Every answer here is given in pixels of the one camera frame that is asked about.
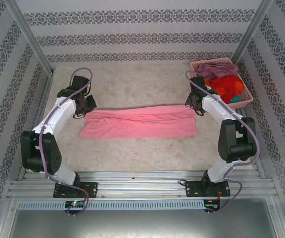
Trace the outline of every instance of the pink plastic basket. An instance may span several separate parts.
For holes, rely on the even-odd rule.
[[[192,62],[191,65],[191,69],[192,70],[196,70],[198,68],[199,65],[201,64],[212,64],[212,65],[219,65],[219,64],[233,64],[231,59],[229,57],[223,57],[223,58],[217,58],[217,59],[207,59],[207,60],[201,60],[201,61],[195,61]],[[190,73],[189,74],[190,77],[195,77],[196,75],[194,73]],[[229,103],[227,104],[230,108],[241,108],[246,106],[248,103],[252,102],[254,100],[254,98],[252,97],[252,94],[248,91],[245,83],[244,84],[244,90],[243,92],[240,94],[241,97],[241,101],[236,102],[236,103]]]

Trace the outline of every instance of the purple cable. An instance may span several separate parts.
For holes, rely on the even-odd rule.
[[[85,193],[85,199],[84,199],[84,201],[86,201],[86,205],[84,205],[83,209],[80,210],[78,213],[73,214],[74,217],[77,216],[77,215],[79,215],[79,214],[81,214],[82,212],[84,212],[84,210],[87,208],[88,203],[89,203],[89,195],[88,195],[88,193],[87,193],[84,189],[82,189],[82,188],[80,188],[80,187],[73,186],[73,185],[69,185],[69,184],[66,184],[66,183],[63,183],[63,182],[60,182],[60,181],[58,181],[57,179],[55,179],[53,176],[51,176],[51,175],[48,174],[47,163],[46,163],[46,161],[45,161],[44,151],[43,151],[42,137],[43,137],[44,129],[46,128],[47,123],[49,122],[50,118],[53,116],[53,114],[55,113],[55,111],[56,111],[58,108],[60,108],[60,106],[61,106],[63,103],[65,103],[68,99],[70,99],[71,97],[75,96],[76,94],[82,92],[85,88],[88,87],[88,85],[91,84],[91,81],[92,81],[92,79],[93,79],[93,73],[92,73],[92,71],[91,71],[89,68],[83,67],[83,68],[77,69],[77,70],[74,71],[74,73],[72,74],[72,77],[73,77],[78,71],[80,71],[80,70],[82,70],[82,69],[88,70],[88,71],[90,72],[90,74],[91,74],[91,78],[89,79],[88,83],[87,83],[86,85],[84,85],[81,89],[77,90],[76,92],[72,93],[72,94],[69,95],[68,97],[64,98],[64,99],[50,112],[49,116],[46,118],[46,120],[44,121],[43,126],[41,127],[40,136],[39,136],[39,147],[40,147],[41,160],[42,160],[42,165],[43,165],[43,170],[44,170],[44,176],[45,176],[47,179],[49,179],[49,180],[51,180],[51,181],[53,181],[53,182],[55,182],[55,183],[58,183],[58,184],[60,184],[60,185],[66,186],[66,187],[74,188],[74,189],[80,190],[80,191],[82,191],[82,192]]]
[[[255,144],[256,144],[256,154],[255,154],[255,157],[253,160],[251,160],[250,162],[247,162],[247,163],[243,163],[243,164],[235,164],[233,165],[232,167],[230,167],[223,175],[223,177],[225,178],[225,180],[227,182],[232,182],[232,183],[237,183],[240,185],[240,189],[238,190],[238,192],[231,198],[231,200],[229,200],[228,203],[226,203],[221,209],[219,209],[218,211],[216,211],[215,213],[219,213],[221,211],[223,211],[227,206],[229,206],[234,200],[235,198],[240,194],[240,192],[242,191],[242,188],[243,188],[243,185],[241,182],[239,181],[232,181],[232,180],[229,180],[229,179],[226,179],[226,176],[232,171],[232,169],[234,169],[234,167],[237,167],[237,166],[244,166],[244,165],[251,165],[253,163],[255,163],[260,155],[260,145],[258,143],[258,139],[256,137],[256,135],[254,134],[254,132],[252,131],[252,129],[244,122],[241,120],[241,118],[239,118],[232,110],[230,110],[225,104],[224,102],[222,101],[222,99],[218,99],[216,98],[214,95],[212,95],[211,93],[207,92],[206,90],[204,90],[203,88],[199,87],[197,84],[195,84],[194,82],[191,81],[191,79],[188,77],[188,73],[195,73],[196,75],[199,75],[198,73],[196,73],[195,71],[192,71],[192,70],[188,70],[186,71],[185,75],[186,75],[186,78],[189,80],[189,82],[195,86],[197,89],[201,90],[202,92],[204,92],[205,94],[207,94],[209,97],[211,97],[213,100],[217,101],[218,103],[220,103],[235,119],[237,119],[249,132],[250,134],[252,135],[254,141],[255,141]]]

